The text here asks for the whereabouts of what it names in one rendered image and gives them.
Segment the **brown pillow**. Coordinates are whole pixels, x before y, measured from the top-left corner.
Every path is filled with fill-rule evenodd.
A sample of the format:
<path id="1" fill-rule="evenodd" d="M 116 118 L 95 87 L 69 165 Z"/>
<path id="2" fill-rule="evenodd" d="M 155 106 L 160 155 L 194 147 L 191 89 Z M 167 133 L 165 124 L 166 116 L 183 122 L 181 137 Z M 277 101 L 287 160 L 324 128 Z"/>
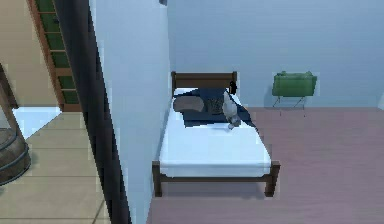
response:
<path id="1" fill-rule="evenodd" d="M 173 102 L 173 109 L 176 112 L 197 111 L 201 112 L 204 108 L 204 102 L 200 97 L 182 96 L 177 97 Z"/>

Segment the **dark blue blanket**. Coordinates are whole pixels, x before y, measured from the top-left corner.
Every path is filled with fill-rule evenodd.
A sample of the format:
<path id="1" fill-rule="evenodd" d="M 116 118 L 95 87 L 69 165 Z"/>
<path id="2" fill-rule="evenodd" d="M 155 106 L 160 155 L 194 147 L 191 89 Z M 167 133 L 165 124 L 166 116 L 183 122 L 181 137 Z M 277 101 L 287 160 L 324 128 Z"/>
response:
<path id="1" fill-rule="evenodd" d="M 177 97 L 182 96 L 196 96 L 200 97 L 203 102 L 206 99 L 209 98 L 222 98 L 223 99 L 223 93 L 227 91 L 229 93 L 229 90 L 227 88 L 197 88 L 194 90 L 191 90 L 189 92 L 175 94 L 174 100 Z M 241 119 L 241 124 L 245 123 L 246 125 L 255 128 L 254 123 L 252 122 L 251 116 L 249 112 L 240 104 L 235 101 L 235 96 L 230 95 L 231 100 L 237 105 L 237 113 L 238 116 Z M 214 124 L 214 123 L 228 123 L 225 115 L 218 114 L 213 115 L 206 111 L 206 107 L 204 104 L 204 108 L 201 112 L 197 111 L 184 111 L 180 112 L 183 116 L 184 125 L 186 127 L 193 127 L 193 126 L 200 126 L 200 125 L 207 125 L 207 124 Z"/>

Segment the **patterned grey pillow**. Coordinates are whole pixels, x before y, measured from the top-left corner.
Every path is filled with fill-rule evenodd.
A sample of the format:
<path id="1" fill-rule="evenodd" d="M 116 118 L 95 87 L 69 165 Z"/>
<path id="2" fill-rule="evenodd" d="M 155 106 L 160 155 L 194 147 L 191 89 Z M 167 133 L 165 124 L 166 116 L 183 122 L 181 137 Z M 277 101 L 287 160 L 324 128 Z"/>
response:
<path id="1" fill-rule="evenodd" d="M 206 111 L 213 115 L 218 115 L 223 113 L 223 103 L 222 98 L 209 98 L 204 101 Z"/>

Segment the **brown wooden bed white mattress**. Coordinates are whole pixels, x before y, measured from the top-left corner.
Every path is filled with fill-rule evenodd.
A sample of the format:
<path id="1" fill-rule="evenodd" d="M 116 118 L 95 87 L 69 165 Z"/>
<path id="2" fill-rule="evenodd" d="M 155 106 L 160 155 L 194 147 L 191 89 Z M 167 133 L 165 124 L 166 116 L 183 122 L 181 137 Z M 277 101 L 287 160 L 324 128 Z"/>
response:
<path id="1" fill-rule="evenodd" d="M 179 73 L 173 71 L 172 101 L 159 153 L 152 162 L 154 191 L 162 195 L 166 182 L 264 182 L 265 195 L 272 197 L 280 163 L 271 159 L 258 129 L 245 123 L 193 127 L 173 109 L 174 95 L 197 88 L 227 88 L 237 73 Z"/>

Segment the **brown shelf green panels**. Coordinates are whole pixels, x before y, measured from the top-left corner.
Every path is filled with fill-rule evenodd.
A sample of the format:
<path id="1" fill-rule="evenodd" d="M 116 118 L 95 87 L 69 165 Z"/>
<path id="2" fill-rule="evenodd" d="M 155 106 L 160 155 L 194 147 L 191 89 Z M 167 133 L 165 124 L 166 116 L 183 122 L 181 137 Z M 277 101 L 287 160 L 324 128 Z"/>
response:
<path id="1" fill-rule="evenodd" d="M 81 105 L 53 0 L 26 0 L 36 28 L 54 93 L 62 112 L 80 112 Z"/>

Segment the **brown wooden barrel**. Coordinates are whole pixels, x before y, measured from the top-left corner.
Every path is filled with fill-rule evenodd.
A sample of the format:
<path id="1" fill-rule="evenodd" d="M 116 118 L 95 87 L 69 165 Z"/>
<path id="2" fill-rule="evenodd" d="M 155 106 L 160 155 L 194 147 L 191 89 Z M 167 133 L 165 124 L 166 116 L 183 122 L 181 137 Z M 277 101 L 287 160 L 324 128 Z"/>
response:
<path id="1" fill-rule="evenodd" d="M 0 186 L 21 177 L 30 165 L 28 144 L 11 128 L 0 128 Z"/>

